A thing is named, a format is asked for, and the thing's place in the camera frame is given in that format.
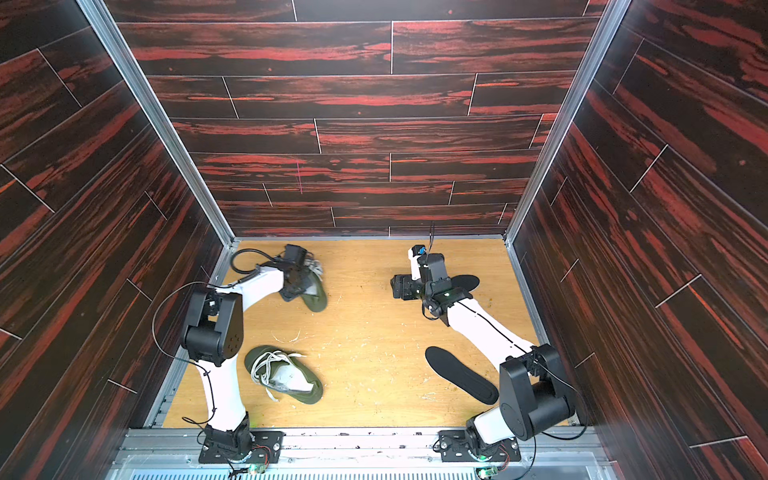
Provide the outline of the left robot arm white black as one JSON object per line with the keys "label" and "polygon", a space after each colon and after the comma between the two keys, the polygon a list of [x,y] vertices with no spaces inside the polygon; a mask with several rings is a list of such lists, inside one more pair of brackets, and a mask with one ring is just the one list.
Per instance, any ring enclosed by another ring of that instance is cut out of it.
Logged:
{"label": "left robot arm white black", "polygon": [[[299,298],[313,313],[328,305],[323,268],[305,248],[288,244],[276,256],[253,248],[237,253],[255,253],[265,261],[251,269],[241,269],[231,261],[239,279],[225,286],[205,284],[195,290],[181,334],[181,346],[203,382],[208,413],[202,430],[213,438],[250,431],[237,373],[245,340],[245,312],[272,294],[285,302]],[[298,352],[264,345],[245,355],[244,366],[251,380],[264,387],[270,397],[280,393],[315,404],[322,397],[323,385],[301,357]]]}

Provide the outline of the green shoe white laces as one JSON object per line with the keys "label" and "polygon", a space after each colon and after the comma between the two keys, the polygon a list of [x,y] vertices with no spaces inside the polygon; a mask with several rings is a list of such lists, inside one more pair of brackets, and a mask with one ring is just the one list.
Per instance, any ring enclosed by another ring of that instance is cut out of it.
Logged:
{"label": "green shoe white laces", "polygon": [[301,273],[305,286],[305,290],[300,295],[301,299],[311,312],[322,312],[328,305],[328,297],[322,281],[324,273],[322,264],[308,253]]}
{"label": "green shoe white laces", "polygon": [[303,404],[316,404],[322,398],[323,384],[302,363],[302,357],[298,352],[286,352],[275,346],[263,345],[246,354],[244,366],[251,380],[264,387],[273,401],[276,401],[274,393],[280,393]]}

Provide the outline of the black insole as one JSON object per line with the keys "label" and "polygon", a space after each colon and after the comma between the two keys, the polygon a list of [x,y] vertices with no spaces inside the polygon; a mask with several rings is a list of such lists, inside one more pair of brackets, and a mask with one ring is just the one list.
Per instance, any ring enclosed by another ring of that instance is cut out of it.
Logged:
{"label": "black insole", "polygon": [[467,292],[475,290],[479,284],[480,279],[471,274],[456,275],[451,278],[452,285],[456,288],[462,288]]}
{"label": "black insole", "polygon": [[425,350],[425,359],[438,376],[454,384],[475,400],[485,405],[493,405],[498,401],[498,388],[447,350],[430,346]]}

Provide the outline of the aluminium front rail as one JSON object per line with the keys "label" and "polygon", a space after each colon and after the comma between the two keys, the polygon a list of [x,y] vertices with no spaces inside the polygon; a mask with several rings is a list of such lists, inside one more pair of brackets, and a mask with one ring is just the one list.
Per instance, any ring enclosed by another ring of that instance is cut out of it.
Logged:
{"label": "aluminium front rail", "polygon": [[243,462],[205,464],[203,437],[190,429],[126,434],[109,479],[617,479],[592,428],[506,440],[472,455],[456,427],[259,430]]}

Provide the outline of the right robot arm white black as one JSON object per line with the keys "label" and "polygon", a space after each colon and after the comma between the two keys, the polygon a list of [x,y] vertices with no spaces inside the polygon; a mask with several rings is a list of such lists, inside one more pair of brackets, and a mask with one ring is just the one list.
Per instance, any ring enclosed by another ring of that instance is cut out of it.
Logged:
{"label": "right robot arm white black", "polygon": [[463,335],[499,374],[492,408],[467,422],[472,445],[528,440],[576,413],[577,392],[554,347],[526,341],[495,320],[471,295],[479,279],[450,277],[443,255],[416,245],[408,260],[411,272],[390,281],[393,297],[419,301],[425,318]]}

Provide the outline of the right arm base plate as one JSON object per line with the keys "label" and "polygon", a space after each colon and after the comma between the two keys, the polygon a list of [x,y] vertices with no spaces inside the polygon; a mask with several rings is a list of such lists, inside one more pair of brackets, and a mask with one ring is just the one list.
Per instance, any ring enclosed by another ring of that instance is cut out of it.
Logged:
{"label": "right arm base plate", "polygon": [[443,462],[507,463],[521,460],[516,439],[487,444],[470,429],[439,431],[432,449]]}

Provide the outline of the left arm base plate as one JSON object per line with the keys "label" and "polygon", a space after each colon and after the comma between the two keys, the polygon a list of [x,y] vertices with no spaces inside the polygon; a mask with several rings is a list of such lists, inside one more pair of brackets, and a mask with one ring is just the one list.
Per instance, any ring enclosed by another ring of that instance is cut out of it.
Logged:
{"label": "left arm base plate", "polygon": [[277,430],[220,431],[206,428],[200,464],[262,464],[279,462],[285,434]]}

